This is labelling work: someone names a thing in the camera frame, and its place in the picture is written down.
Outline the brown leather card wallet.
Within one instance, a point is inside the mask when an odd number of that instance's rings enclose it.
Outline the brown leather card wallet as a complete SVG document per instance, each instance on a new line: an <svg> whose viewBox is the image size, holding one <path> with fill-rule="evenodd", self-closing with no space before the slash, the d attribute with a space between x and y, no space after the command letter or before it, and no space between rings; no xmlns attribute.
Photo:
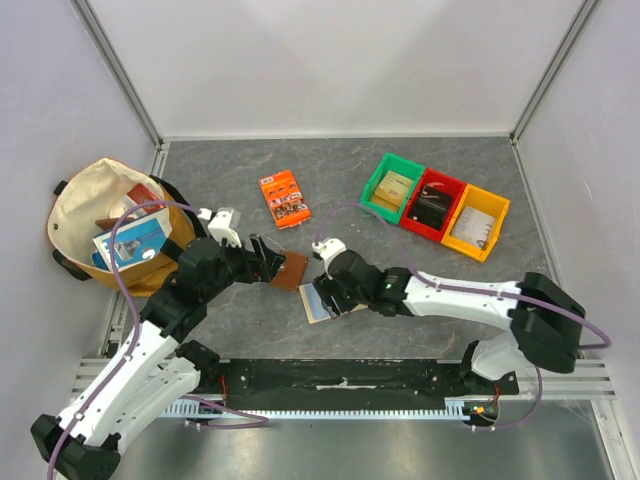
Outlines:
<svg viewBox="0 0 640 480"><path fill-rule="evenodd" d="M281 250L280 253L285 257L285 261L270 285L289 292L297 292L308 265L308 257L294 251Z"/></svg>

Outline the beige card holder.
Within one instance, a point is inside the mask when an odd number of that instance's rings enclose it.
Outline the beige card holder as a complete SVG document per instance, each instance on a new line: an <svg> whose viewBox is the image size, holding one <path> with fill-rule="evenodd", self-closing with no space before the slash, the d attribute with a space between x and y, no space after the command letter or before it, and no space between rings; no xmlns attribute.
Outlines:
<svg viewBox="0 0 640 480"><path fill-rule="evenodd" d="M307 321L310 325L332 320L339 314L331 313L322 303L321 298L311 283L299 286Z"/></svg>

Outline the silver white credit card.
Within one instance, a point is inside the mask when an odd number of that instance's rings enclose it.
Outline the silver white credit card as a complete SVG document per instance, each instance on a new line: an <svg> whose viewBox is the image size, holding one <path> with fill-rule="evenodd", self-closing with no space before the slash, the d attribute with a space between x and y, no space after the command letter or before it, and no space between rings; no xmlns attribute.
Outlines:
<svg viewBox="0 0 640 480"><path fill-rule="evenodd" d="M466 206L456 220L451 236L474 247L484 249L495 218L474 207Z"/></svg>

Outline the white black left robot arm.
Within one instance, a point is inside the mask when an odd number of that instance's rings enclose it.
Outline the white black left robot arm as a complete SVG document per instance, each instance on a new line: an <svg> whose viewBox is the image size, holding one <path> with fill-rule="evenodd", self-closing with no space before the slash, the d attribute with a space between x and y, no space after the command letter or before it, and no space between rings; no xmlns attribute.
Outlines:
<svg viewBox="0 0 640 480"><path fill-rule="evenodd" d="M268 283L285 263L259 236L250 240L250 248L211 237L192 241L101 373L58 415L37 418L31 435L48 463L47 478L110 478L129 442L170 404L216 388L218 354L186 338L226 288Z"/></svg>

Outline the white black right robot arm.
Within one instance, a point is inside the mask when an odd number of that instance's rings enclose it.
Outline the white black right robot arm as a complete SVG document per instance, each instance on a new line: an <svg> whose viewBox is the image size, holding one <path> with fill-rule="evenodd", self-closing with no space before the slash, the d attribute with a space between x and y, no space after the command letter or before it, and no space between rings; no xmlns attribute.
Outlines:
<svg viewBox="0 0 640 480"><path fill-rule="evenodd" d="M314 256L324 272L313 286L334 316L364 306L386 317L451 317L499 329L498 336L470 344L458 368L459 384L469 393L483 392L517 367L559 374L575 369L585 310L543 274L482 283L406 267L381 270L345 247Z"/></svg>

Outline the gold cards in green bin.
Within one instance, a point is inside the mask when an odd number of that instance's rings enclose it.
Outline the gold cards in green bin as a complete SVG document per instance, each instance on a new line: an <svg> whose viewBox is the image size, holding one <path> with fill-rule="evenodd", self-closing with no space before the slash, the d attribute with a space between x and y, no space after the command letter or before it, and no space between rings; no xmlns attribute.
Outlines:
<svg viewBox="0 0 640 480"><path fill-rule="evenodd" d="M370 202L397 213L409 196L412 185L412 179L388 171L376 186Z"/></svg>

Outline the black cards in red bin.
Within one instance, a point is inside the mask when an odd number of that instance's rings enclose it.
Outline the black cards in red bin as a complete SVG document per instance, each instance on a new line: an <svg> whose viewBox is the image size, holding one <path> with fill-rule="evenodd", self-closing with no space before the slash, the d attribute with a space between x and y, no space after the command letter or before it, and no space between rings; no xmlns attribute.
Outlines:
<svg viewBox="0 0 640 480"><path fill-rule="evenodd" d="M452 202L453 199L449 194L425 184L414 200L408 218L432 229L441 230Z"/></svg>

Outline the orange screw box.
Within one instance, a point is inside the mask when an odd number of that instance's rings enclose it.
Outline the orange screw box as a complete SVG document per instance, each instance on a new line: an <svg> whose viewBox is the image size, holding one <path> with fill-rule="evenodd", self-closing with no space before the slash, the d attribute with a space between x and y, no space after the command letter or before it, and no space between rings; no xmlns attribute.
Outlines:
<svg viewBox="0 0 640 480"><path fill-rule="evenodd" d="M278 229L297 227L312 217L291 170L263 177L259 185Z"/></svg>

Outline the green plastic bin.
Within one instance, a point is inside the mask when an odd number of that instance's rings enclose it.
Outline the green plastic bin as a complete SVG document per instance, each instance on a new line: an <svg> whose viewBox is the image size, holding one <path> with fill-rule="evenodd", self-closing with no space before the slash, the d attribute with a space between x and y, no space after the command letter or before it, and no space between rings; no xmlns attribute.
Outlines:
<svg viewBox="0 0 640 480"><path fill-rule="evenodd" d="M363 189L360 203L397 225L426 168L386 153Z"/></svg>

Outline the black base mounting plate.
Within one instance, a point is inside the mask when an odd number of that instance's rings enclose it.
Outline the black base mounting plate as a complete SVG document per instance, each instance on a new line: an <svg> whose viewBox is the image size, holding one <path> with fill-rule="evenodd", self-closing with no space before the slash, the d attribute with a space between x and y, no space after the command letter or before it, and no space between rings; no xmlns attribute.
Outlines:
<svg viewBox="0 0 640 480"><path fill-rule="evenodd" d="M197 394L226 395L236 410L440 410L447 398L516 395L513 371L484 380L460 363L427 359L231 359L202 375Z"/></svg>

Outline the blue white product box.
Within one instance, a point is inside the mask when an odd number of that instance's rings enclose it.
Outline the blue white product box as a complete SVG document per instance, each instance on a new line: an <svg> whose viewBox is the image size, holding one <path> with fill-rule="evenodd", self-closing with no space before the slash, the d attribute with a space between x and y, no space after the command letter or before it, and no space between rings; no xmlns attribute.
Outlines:
<svg viewBox="0 0 640 480"><path fill-rule="evenodd" d="M102 270L111 271L111 248L115 252L119 270L139 265L155 258L172 231L169 214L157 211L120 226L112 248L111 231L93 238L92 260Z"/></svg>

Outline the yellow plastic bin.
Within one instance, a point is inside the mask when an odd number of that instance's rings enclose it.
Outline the yellow plastic bin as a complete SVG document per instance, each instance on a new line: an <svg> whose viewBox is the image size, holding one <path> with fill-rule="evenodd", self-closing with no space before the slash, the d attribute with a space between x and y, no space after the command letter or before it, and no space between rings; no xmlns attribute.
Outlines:
<svg viewBox="0 0 640 480"><path fill-rule="evenodd" d="M510 201L467 184L441 244L478 262L485 262L495 247Z"/></svg>

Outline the red plastic bin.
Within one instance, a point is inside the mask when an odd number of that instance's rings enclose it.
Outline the red plastic bin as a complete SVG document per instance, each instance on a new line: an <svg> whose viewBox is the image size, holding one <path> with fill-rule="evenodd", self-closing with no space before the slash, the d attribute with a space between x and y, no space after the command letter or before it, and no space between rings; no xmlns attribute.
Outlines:
<svg viewBox="0 0 640 480"><path fill-rule="evenodd" d="M427 168L407 203L399 226L440 243L466 186L466 182Z"/></svg>

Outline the red white product box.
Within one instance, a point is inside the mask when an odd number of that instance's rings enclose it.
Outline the red white product box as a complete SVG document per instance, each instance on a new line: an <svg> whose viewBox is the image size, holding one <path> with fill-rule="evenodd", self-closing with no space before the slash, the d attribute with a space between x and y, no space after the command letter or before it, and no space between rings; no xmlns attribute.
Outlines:
<svg viewBox="0 0 640 480"><path fill-rule="evenodd" d="M122 203L125 210L144 204L144 207L138 208L134 212L130 213L130 216L134 218L139 218L164 208L164 205L159 203L159 198L146 186L140 183L132 187L122 197Z"/></svg>

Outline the yellow canvas tote bag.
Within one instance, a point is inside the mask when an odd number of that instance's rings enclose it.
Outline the yellow canvas tote bag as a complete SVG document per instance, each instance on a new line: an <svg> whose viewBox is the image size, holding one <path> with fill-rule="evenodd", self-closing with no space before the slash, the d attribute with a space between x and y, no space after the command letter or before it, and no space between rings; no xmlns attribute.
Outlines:
<svg viewBox="0 0 640 480"><path fill-rule="evenodd" d="M93 279L114 290L119 288L114 274L93 262L91 255L96 252L93 237L103 231L97 222L116 219L116 203L137 185L144 186L159 200L187 203L173 185L109 158L94 162L69 181L58 184L47 234L54 260L72 277L79 281ZM170 206L165 215L171 226L165 250L139 266L119 270L134 297L147 298L158 290L177 269L178 256L187 245L207 235L194 212Z"/></svg>

